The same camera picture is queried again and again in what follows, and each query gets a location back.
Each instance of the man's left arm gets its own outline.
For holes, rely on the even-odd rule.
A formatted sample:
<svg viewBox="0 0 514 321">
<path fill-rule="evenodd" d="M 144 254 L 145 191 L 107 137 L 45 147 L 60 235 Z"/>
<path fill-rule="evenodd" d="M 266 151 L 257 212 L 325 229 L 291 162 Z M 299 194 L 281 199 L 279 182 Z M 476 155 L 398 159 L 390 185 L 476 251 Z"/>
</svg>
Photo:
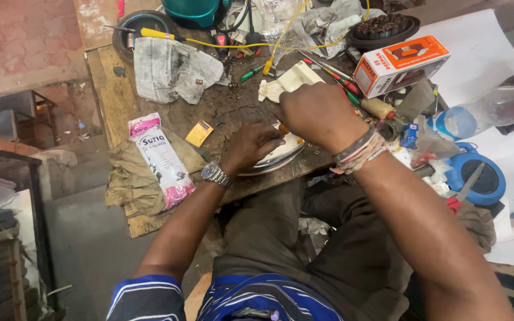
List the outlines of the man's left arm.
<svg viewBox="0 0 514 321">
<path fill-rule="evenodd" d="M 245 123 L 232 137 L 220 167 L 233 179 L 282 144 L 283 135 L 273 126 Z M 168 275 L 181 283 L 224 193 L 218 183 L 198 184 L 157 232 L 134 278 Z"/>
</svg>

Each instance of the yellow screwdriver handle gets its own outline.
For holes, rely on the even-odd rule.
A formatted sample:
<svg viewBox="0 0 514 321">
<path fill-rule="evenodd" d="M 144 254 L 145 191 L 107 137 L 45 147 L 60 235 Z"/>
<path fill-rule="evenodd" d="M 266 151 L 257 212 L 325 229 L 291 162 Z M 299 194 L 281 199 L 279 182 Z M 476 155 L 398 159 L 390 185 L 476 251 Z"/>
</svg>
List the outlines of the yellow screwdriver handle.
<svg viewBox="0 0 514 321">
<path fill-rule="evenodd" d="M 159 31 L 156 31 L 153 29 L 142 28 L 142 30 L 140 30 L 140 33 L 142 34 L 143 37 L 175 40 L 173 34 L 159 32 Z"/>
</svg>

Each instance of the orange and white box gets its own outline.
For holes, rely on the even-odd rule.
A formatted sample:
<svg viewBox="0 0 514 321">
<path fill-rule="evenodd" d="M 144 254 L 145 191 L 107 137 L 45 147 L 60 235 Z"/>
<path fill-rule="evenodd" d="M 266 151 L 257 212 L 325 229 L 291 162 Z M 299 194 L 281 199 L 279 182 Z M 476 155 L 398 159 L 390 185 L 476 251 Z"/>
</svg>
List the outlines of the orange and white box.
<svg viewBox="0 0 514 321">
<path fill-rule="evenodd" d="M 354 79 L 367 98 L 374 98 L 431 78 L 450 55 L 427 35 L 362 55 Z"/>
</svg>

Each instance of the man's left hand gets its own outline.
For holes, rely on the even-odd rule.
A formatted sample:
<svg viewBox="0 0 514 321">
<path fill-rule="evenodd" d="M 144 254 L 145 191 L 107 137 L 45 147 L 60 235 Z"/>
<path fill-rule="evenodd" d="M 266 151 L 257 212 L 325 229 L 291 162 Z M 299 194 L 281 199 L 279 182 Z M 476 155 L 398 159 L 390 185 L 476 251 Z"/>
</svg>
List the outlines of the man's left hand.
<svg viewBox="0 0 514 321">
<path fill-rule="evenodd" d="M 275 127 L 262 120 L 244 122 L 222 155 L 221 169 L 227 176 L 234 178 L 284 144 L 283 135 Z"/>
</svg>

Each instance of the yellow label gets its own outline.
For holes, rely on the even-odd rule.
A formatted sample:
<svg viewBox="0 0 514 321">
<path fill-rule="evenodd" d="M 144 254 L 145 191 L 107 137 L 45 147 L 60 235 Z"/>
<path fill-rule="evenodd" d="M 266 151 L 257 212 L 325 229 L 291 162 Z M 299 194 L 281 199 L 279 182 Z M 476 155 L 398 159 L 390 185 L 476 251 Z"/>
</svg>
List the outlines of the yellow label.
<svg viewBox="0 0 514 321">
<path fill-rule="evenodd" d="M 200 120 L 187 135 L 186 142 L 189 142 L 195 147 L 199 147 L 213 130 L 214 129 L 210 125 L 203 120 Z"/>
</svg>

